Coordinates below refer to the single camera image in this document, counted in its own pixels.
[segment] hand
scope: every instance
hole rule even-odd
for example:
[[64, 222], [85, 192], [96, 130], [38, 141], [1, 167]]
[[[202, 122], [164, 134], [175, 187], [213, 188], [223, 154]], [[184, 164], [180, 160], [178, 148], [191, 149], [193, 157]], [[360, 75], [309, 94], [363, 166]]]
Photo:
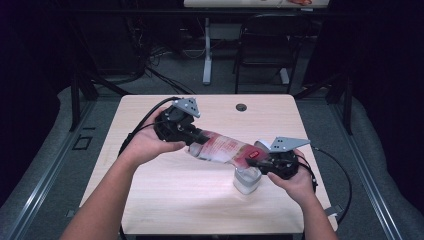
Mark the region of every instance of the hand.
[[[155, 118], [163, 110], [165, 108], [159, 108], [153, 112], [142, 127], [154, 123]], [[184, 142], [165, 142], [160, 140], [153, 129], [153, 125], [151, 125], [139, 131], [134, 136], [126, 149], [121, 153], [121, 156], [129, 159], [135, 167], [138, 167], [156, 158], [161, 153], [177, 151], [184, 146]]]
[[[304, 157], [303, 153], [297, 149], [294, 150], [294, 153]], [[306, 164], [305, 160], [302, 158], [298, 157], [298, 160]], [[299, 166], [297, 174], [289, 180], [281, 179], [272, 172], [269, 172], [267, 175], [275, 185], [286, 190], [287, 194], [301, 207], [306, 204], [308, 200], [316, 198], [312, 188], [311, 174], [302, 166]]]

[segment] wrist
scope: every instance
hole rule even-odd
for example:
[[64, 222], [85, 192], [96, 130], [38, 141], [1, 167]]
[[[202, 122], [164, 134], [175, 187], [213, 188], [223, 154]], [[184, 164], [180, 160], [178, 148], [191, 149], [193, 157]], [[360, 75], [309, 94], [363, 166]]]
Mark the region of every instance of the wrist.
[[316, 208], [317, 205], [321, 206], [321, 203], [319, 202], [319, 200], [318, 200], [318, 198], [316, 197], [315, 194], [311, 195], [310, 197], [304, 198], [298, 204], [299, 204], [300, 208], [302, 208], [302, 210], [313, 209], [313, 208]]

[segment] person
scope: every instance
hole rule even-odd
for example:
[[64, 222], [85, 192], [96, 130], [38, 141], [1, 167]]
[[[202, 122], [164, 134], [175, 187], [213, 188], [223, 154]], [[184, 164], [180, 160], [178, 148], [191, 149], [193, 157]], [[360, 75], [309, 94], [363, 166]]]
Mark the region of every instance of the person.
[[[306, 164], [305, 156], [298, 149], [293, 150], [299, 157], [299, 162]], [[311, 174], [303, 167], [299, 167], [296, 175], [289, 180], [283, 180], [272, 172], [268, 174], [269, 179], [277, 186], [286, 190], [287, 194], [299, 204], [303, 213], [305, 239], [338, 239], [334, 232], [327, 214], [321, 206], [314, 193], [311, 184]]]
[[[153, 124], [164, 108], [156, 110], [144, 126]], [[182, 149], [184, 142], [161, 141], [153, 126], [139, 131], [107, 171], [99, 185], [78, 210], [63, 232], [61, 239], [114, 239], [117, 238], [132, 178], [137, 168], [162, 153]], [[301, 207], [305, 222], [306, 239], [337, 239], [324, 210], [316, 198], [310, 175], [299, 168], [290, 180], [273, 173], [268, 177], [285, 189]]]

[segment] desk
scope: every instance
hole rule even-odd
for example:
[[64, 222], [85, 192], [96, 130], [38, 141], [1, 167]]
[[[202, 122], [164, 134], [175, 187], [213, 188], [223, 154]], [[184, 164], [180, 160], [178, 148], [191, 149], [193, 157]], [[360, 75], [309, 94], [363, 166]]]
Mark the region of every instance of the desk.
[[[184, 7], [187, 8], [300, 8], [304, 10], [312, 10], [313, 8], [326, 8], [330, 0], [312, 0], [312, 4], [301, 6], [291, 3], [287, 0], [184, 0]], [[203, 68], [203, 84], [211, 84], [212, 72], [212, 54], [210, 45], [210, 28], [209, 18], [205, 21], [205, 66]], [[288, 75], [286, 69], [282, 69], [280, 77], [283, 84], [288, 83]]]
[[[125, 96], [93, 170], [81, 205], [111, 167], [127, 134], [158, 102], [169, 96]], [[198, 95], [201, 118], [196, 127], [254, 143], [272, 143], [276, 136], [307, 138], [295, 101], [290, 95]], [[236, 110], [238, 103], [247, 110]], [[309, 145], [300, 148], [312, 166], [317, 196], [330, 207], [321, 175]], [[122, 220], [126, 234], [273, 234], [300, 233], [299, 206], [266, 176], [250, 195], [233, 186], [232, 165], [198, 160], [184, 149], [160, 155], [137, 170]], [[330, 217], [333, 228], [337, 222]]]
[[326, 8], [329, 1], [312, 0], [312, 4], [301, 6], [287, 0], [184, 0], [184, 6], [203, 8]]

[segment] chair leg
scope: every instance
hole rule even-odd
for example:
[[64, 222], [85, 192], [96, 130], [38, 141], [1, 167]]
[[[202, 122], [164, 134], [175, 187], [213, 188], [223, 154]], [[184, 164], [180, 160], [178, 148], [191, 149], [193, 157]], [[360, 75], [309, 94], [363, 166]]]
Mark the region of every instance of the chair leg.
[[291, 85], [293, 83], [293, 79], [294, 79], [294, 72], [296, 71], [296, 64], [293, 65], [292, 69], [291, 69], [291, 73], [290, 73], [290, 77], [289, 77], [289, 85], [287, 86], [287, 91], [286, 94], [290, 94], [290, 89], [291, 89]]
[[238, 94], [238, 85], [239, 85], [239, 77], [240, 77], [240, 64], [238, 64], [239, 62], [237, 61], [237, 65], [235, 65], [236, 67], [236, 85], [235, 85], [235, 94]]

